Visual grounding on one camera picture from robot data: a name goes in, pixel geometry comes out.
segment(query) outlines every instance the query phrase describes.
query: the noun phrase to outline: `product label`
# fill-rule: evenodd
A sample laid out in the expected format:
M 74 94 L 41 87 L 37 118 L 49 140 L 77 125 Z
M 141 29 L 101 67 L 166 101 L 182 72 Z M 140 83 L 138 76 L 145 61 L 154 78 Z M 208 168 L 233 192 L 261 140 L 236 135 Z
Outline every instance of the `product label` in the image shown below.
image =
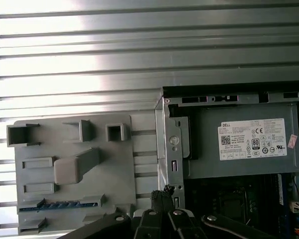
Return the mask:
M 298 136 L 292 134 L 289 139 L 288 148 L 294 148 L 297 142 Z
M 285 120 L 223 122 L 218 144 L 220 160 L 286 156 Z

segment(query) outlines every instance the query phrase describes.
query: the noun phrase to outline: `80 plus logo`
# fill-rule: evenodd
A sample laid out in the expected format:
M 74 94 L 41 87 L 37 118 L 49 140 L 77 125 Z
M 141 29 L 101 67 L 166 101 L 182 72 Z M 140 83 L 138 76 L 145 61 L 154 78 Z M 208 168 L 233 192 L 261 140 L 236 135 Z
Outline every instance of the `80 plus logo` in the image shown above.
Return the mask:
M 253 150 L 260 149 L 260 141 L 259 141 L 259 139 L 258 138 L 253 138 L 251 140 L 251 145 L 252 145 Z

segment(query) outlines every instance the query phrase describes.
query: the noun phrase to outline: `qr code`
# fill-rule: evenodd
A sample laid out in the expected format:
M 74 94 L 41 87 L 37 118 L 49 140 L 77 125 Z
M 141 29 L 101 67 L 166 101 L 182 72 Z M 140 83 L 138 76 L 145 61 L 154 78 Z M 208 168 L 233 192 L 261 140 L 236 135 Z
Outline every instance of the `qr code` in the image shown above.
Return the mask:
M 230 144 L 230 135 L 221 136 L 221 145 L 229 145 Z

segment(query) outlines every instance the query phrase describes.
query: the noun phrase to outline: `ce mark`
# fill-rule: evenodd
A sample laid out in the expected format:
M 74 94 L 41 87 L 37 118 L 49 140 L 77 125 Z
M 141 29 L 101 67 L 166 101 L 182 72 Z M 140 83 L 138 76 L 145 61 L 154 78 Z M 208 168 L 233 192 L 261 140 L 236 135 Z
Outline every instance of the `ce mark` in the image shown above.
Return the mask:
M 260 132 L 260 133 L 263 133 L 263 128 L 257 128 L 257 129 L 255 130 L 255 132 L 256 132 L 256 133 L 259 133 L 259 132 Z

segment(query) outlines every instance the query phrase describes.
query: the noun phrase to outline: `corrugated metal wall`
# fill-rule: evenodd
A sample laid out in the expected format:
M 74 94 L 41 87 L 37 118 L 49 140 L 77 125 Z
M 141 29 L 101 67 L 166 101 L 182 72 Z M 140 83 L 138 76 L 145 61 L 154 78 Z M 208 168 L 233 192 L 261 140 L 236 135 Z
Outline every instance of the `corrugated metal wall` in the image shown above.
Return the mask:
M 162 86 L 299 80 L 299 0 L 0 0 L 0 236 L 17 234 L 18 119 L 129 112 L 138 206 Z

